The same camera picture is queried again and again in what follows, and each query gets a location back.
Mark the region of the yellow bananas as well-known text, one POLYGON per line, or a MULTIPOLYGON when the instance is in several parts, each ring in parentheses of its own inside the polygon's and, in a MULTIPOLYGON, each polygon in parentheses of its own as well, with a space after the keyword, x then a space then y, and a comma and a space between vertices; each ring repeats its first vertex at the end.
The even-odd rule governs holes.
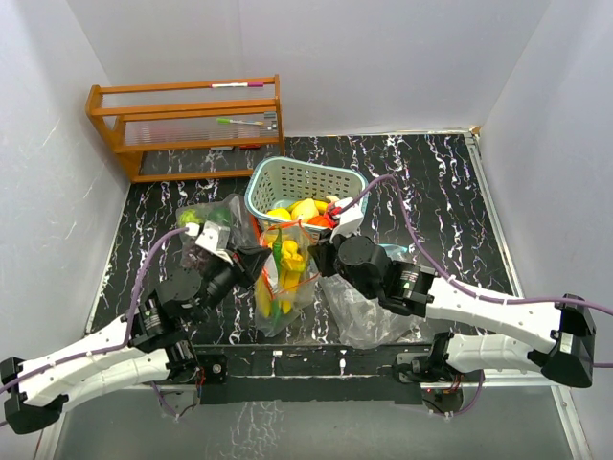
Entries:
POLYGON ((305 277, 307 258, 294 240, 270 243, 272 255, 256 282, 256 305, 264 318, 278 319, 296 304, 298 287, 305 277))

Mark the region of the clear zip bag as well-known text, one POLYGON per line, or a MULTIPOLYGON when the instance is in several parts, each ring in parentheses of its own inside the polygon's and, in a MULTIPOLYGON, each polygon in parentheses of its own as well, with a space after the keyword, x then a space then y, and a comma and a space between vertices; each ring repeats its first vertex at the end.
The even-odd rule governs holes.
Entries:
POLYGON ((242 195, 230 194, 221 201, 180 207, 178 227, 194 227, 183 234, 181 265, 203 272, 210 262, 226 259, 222 250, 258 244, 251 214, 242 195))
POLYGON ((255 284, 255 321, 264 336, 274 337, 313 303, 319 271, 308 249, 315 239, 298 220, 268 227, 259 244, 271 254, 255 284))
POLYGON ((324 277, 324 268, 329 267, 328 263, 316 262, 316 265, 322 274, 319 284, 342 345, 366 350, 395 343, 401 337, 407 337, 409 341, 422 339, 422 318, 401 316, 383 309, 376 300, 366 299, 339 275, 324 277))

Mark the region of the clear zip top bag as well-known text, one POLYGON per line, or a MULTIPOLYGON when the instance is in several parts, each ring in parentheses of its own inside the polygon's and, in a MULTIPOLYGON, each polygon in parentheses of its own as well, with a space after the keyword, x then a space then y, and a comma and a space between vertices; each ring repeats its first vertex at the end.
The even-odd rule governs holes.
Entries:
POLYGON ((230 194, 221 201, 180 207, 178 227, 194 227, 183 234, 181 265, 203 272, 210 262, 226 259, 222 250, 258 244, 251 214, 242 195, 230 194))

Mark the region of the dark red grapes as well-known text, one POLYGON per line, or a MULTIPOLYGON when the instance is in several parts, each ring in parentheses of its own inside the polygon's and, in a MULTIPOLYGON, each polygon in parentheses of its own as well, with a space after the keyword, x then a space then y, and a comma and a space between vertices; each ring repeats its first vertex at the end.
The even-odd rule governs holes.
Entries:
POLYGON ((187 268, 203 271, 215 260, 215 258, 216 257, 206 249, 197 245, 192 245, 187 248, 183 262, 187 268))

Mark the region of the green cucumber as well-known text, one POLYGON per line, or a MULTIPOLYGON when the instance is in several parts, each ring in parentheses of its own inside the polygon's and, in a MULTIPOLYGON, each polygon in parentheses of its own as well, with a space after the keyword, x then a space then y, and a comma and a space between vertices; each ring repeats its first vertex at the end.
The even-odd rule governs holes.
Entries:
MULTIPOLYGON (((284 290, 284 277, 286 270, 282 266, 282 250, 283 250, 283 236, 281 234, 278 235, 277 239, 272 243, 272 253, 275 261, 275 266, 277 269, 277 288, 278 292, 284 290)), ((282 298, 279 299, 279 296, 276 296, 273 305, 272 311, 275 318, 278 318, 282 313, 286 314, 288 312, 288 303, 282 298)))

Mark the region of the green custard apple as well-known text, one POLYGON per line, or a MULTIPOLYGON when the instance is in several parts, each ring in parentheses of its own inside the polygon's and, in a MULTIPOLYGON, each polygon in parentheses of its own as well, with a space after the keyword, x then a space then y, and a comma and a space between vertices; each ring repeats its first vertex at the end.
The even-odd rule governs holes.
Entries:
POLYGON ((196 209, 190 208, 182 211, 178 217, 177 225, 187 227, 189 224, 201 225, 205 219, 201 217, 196 209))

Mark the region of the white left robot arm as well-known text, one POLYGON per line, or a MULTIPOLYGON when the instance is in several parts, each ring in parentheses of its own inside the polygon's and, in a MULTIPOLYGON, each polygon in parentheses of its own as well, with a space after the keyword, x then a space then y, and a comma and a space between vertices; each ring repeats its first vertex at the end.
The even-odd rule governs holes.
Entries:
POLYGON ((191 380, 199 366, 188 327, 204 321, 236 287, 255 284, 272 251, 239 247, 202 271, 178 267, 136 308, 103 329, 47 356, 1 363, 5 425, 29 434, 81 403, 139 384, 191 380))

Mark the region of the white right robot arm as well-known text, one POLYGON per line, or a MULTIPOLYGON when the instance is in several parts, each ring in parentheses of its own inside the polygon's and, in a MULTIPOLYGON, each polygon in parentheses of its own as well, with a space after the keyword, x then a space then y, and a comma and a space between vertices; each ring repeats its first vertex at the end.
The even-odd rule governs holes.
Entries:
POLYGON ((394 261, 365 236, 322 239, 308 252, 322 276, 340 276, 387 311, 487 330, 436 333, 428 355, 398 360, 398 372, 409 380, 512 369, 574 388, 593 383, 596 326, 576 295, 537 301, 470 287, 433 268, 394 261))

